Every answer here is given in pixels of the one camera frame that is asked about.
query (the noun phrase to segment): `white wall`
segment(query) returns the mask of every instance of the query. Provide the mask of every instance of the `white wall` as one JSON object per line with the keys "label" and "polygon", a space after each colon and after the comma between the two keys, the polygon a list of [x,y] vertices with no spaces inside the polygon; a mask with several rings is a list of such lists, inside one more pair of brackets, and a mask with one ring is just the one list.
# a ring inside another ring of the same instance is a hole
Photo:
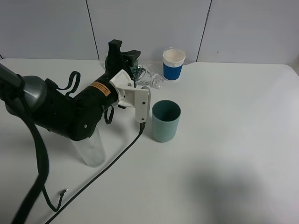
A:
{"label": "white wall", "polygon": [[198,61],[283,63],[299,55],[299,0],[213,0]]}
{"label": "white wall", "polygon": [[0,54],[98,59],[84,0],[1,0]]}
{"label": "white wall", "polygon": [[161,60],[170,46],[195,62],[210,0],[88,0],[93,29],[103,53],[112,39],[122,50],[137,49],[141,59]]}

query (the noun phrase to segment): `white tabletop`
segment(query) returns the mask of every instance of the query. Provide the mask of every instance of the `white tabletop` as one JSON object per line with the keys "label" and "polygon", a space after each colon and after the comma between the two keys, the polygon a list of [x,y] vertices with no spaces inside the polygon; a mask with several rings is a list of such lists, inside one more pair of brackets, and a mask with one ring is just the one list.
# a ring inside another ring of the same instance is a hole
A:
{"label": "white tabletop", "polygon": [[[65,87],[81,72],[78,91],[103,74],[98,61],[4,59],[22,76]],[[299,77],[286,65],[192,63],[177,82],[152,90],[152,104],[170,99],[181,109],[173,140],[145,133],[54,224],[298,224]],[[9,223],[36,176],[33,140],[0,104],[0,223]],[[135,111],[116,109],[100,122],[105,165],[138,134]],[[50,157],[46,188],[64,202],[102,168],[86,166],[66,138],[39,128]],[[53,215],[41,194],[27,220]]]}

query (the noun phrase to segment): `blue paper cup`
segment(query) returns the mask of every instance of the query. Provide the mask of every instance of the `blue paper cup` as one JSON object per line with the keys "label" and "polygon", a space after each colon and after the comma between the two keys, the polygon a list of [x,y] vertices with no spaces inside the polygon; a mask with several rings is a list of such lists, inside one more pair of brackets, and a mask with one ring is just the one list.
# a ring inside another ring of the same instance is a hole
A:
{"label": "blue paper cup", "polygon": [[173,139],[177,132],[181,108],[173,101],[161,100],[152,108],[153,137],[159,142]]}
{"label": "blue paper cup", "polygon": [[179,78],[186,55],[178,49],[169,49],[163,53],[164,78],[175,81]]}

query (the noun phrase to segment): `teal cup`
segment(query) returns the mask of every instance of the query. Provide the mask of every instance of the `teal cup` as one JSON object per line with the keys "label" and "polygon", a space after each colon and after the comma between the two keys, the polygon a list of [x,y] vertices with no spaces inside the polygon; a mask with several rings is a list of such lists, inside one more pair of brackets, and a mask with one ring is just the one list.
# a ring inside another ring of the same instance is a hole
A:
{"label": "teal cup", "polygon": [[152,108],[153,137],[159,142],[173,139],[177,132],[181,108],[170,100],[156,102]]}

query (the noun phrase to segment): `orange warning label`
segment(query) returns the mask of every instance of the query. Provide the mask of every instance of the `orange warning label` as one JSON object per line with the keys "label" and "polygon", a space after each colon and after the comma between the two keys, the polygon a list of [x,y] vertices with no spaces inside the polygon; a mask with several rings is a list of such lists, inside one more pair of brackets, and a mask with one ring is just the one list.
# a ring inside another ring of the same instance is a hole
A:
{"label": "orange warning label", "polygon": [[91,83],[90,86],[97,88],[105,96],[108,96],[111,93],[111,91],[105,85],[103,85],[102,83],[94,82],[94,83]]}

